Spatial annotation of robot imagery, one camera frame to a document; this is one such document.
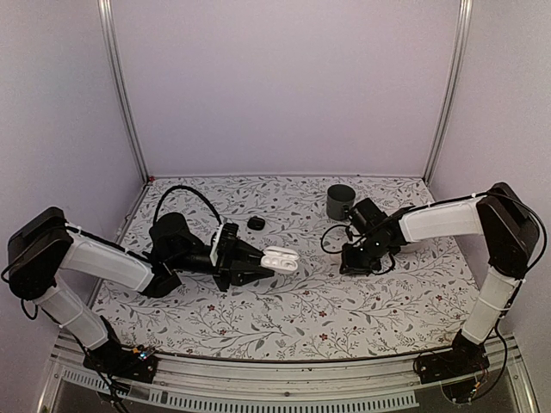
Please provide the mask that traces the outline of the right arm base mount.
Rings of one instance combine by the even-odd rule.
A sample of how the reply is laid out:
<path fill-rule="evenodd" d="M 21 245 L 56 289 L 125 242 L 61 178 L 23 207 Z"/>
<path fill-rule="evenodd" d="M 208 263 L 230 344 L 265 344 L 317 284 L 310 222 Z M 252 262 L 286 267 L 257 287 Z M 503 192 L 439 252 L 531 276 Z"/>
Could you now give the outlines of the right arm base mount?
<path fill-rule="evenodd" d="M 460 330 L 450 349 L 441 353 L 420 355 L 413 362 L 413 371 L 422 384 L 428 384 L 482 372 L 489 366 L 484 344 L 471 342 Z"/>

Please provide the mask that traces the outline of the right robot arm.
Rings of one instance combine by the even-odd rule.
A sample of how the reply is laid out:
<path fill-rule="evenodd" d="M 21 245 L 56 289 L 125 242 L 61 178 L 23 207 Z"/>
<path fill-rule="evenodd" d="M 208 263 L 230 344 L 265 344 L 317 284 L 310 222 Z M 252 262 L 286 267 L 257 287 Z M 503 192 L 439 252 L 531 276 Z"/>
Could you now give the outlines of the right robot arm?
<path fill-rule="evenodd" d="M 457 239 L 470 268 L 485 269 L 480 292 L 445 357 L 445 367 L 463 375 L 511 308 L 527 274 L 548 248 L 548 231 L 539 215 L 505 182 L 484 192 L 406 206 L 388 214 L 371 199 L 348 212 L 356 230 L 339 255 L 342 274 L 375 274 L 384 256 L 393 258 L 408 245 L 441 237 Z"/>

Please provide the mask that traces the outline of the white earbud case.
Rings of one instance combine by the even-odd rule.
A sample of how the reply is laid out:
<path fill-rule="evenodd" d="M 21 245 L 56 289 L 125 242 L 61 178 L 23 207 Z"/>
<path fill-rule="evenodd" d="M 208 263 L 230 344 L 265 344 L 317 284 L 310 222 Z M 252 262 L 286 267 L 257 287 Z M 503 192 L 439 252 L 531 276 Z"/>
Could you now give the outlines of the white earbud case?
<path fill-rule="evenodd" d="M 261 266 L 277 273 L 290 274 L 299 267 L 299 254 L 291 249 L 269 246 L 263 250 Z"/>

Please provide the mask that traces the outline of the black earbud charging case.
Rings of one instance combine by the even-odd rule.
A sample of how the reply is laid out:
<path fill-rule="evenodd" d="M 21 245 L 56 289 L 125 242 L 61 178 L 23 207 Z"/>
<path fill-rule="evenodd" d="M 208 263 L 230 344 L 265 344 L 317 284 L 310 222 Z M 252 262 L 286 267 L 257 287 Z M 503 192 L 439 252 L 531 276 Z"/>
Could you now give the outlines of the black earbud charging case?
<path fill-rule="evenodd" d="M 253 231 L 261 231 L 265 225 L 265 219 L 258 216 L 252 216 L 247 221 L 247 227 Z"/>

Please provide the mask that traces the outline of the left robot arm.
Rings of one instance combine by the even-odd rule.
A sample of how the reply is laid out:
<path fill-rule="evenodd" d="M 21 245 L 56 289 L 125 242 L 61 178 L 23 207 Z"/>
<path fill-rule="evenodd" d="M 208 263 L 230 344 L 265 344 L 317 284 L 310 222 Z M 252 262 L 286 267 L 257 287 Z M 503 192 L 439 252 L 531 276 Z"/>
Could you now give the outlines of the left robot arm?
<path fill-rule="evenodd" d="M 59 278 L 59 272 L 91 275 L 151 299 L 181 286 L 182 271 L 213 276 L 222 292 L 275 274 L 262 266 L 263 252 L 238 237 L 235 224 L 221 225 L 206 245 L 191 233 L 182 214 L 167 213 L 155 219 L 149 234 L 152 249 L 138 256 L 69 225 L 61 209 L 49 207 L 9 239 L 9 289 L 95 351 L 96 361 L 109 373 L 121 373 L 128 364 L 126 351 L 115 345 L 107 324 Z"/>

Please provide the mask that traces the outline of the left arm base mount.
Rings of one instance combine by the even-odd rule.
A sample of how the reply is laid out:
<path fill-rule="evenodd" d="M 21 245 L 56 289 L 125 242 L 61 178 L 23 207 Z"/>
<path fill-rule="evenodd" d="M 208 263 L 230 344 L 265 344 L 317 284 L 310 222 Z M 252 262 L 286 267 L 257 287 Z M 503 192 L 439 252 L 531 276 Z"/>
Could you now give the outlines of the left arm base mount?
<path fill-rule="evenodd" d="M 153 346 L 123 346 L 110 323 L 100 316 L 107 329 L 107 342 L 97 349 L 86 349 L 83 366 L 97 373 L 151 384 L 158 367 Z"/>

